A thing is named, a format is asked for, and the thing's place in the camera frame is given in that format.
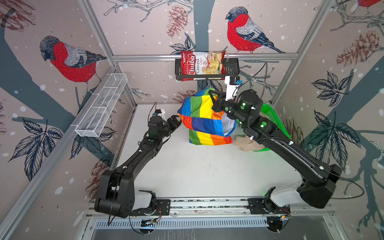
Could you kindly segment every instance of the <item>red bird illustration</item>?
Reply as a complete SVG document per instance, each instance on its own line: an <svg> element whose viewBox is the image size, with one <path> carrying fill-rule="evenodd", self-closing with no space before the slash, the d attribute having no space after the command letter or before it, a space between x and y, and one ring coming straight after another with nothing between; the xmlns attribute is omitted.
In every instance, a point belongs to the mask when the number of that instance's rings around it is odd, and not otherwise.
<svg viewBox="0 0 384 240"><path fill-rule="evenodd" d="M346 3L346 2L349 2L350 0L345 0L345 1L343 1L343 2L341 2L341 3L339 3L340 5L341 4L343 4L343 3ZM381 0L357 0L357 3L358 3L358 5L360 6L360 7L366 7L367 8L367 14L370 14L370 13L372 13L372 12L370 12L369 11L369 7L370 6L372 6L372 5L374 5L374 4L376 4L376 3L378 3L379 1L381 1Z"/></svg>
<svg viewBox="0 0 384 240"><path fill-rule="evenodd" d="M234 7L227 14L228 40L239 51L250 51L258 48L270 48L278 53L284 53L277 49L248 15L245 7Z"/></svg>
<svg viewBox="0 0 384 240"><path fill-rule="evenodd" d="M107 59L84 48L72 47L54 36L47 36L41 41L40 51L44 61L49 59L68 80L87 83L87 90L83 92L83 96L87 92L92 93L88 90L88 80L96 75L97 65Z"/></svg>

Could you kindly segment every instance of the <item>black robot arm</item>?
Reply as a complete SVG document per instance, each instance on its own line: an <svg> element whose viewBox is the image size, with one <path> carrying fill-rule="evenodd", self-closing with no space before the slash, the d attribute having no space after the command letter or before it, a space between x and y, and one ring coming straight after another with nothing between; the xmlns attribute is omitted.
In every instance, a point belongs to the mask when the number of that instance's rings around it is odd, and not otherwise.
<svg viewBox="0 0 384 240"><path fill-rule="evenodd" d="M163 138L181 125L177 117L173 115L167 121L160 116L151 117L148 132L145 133L138 150L121 166L115 170L107 170L101 175L95 211L122 218L131 213L135 202L134 180L149 160L160 151Z"/></svg>
<svg viewBox="0 0 384 240"><path fill-rule="evenodd" d="M341 168L328 165L291 141L276 124L259 115L263 101L254 90L239 95L237 102L225 100L225 93L209 91L215 112L225 111L237 121L250 139L271 149L294 167L302 176L303 183L297 188L300 197L309 205L324 208L331 198Z"/></svg>

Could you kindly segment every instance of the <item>rainbow striped fabric bag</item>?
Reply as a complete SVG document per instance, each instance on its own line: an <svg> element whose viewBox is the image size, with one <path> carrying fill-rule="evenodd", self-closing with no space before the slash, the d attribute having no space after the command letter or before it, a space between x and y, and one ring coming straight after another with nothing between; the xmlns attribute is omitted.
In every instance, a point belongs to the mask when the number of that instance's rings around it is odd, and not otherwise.
<svg viewBox="0 0 384 240"><path fill-rule="evenodd" d="M195 145L222 145L232 143L230 134L236 128L235 120L225 112L212 110L213 102L206 88L187 97L177 111L184 125L189 128L189 142Z"/></svg>

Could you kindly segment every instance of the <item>white table surface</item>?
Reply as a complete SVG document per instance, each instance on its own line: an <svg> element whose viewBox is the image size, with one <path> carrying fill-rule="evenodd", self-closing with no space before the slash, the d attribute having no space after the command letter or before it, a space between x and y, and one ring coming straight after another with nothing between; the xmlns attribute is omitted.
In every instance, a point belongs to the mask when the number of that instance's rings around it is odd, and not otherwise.
<svg viewBox="0 0 384 240"><path fill-rule="evenodd" d="M137 149L148 130L152 105L137 107L118 166ZM181 104L158 104L166 118ZM270 187L301 179L300 174L273 151L243 152L234 144L197 146L189 143L182 124L135 180L135 190L151 190L157 197L248 197L264 195ZM232 134L241 134L237 127Z"/></svg>

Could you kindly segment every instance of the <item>tan towel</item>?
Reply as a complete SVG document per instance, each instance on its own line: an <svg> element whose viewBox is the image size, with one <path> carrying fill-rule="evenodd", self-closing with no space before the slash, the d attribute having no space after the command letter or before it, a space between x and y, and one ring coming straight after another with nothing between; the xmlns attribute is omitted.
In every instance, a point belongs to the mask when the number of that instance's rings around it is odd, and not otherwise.
<svg viewBox="0 0 384 240"><path fill-rule="evenodd" d="M264 113L260 113L260 115L269 119L269 117ZM265 148L264 145L258 144L254 140L249 139L248 136L245 136L245 137L237 136L236 140L235 140L235 145L240 147L241 150L244 152L258 151L258 150L262 150Z"/></svg>

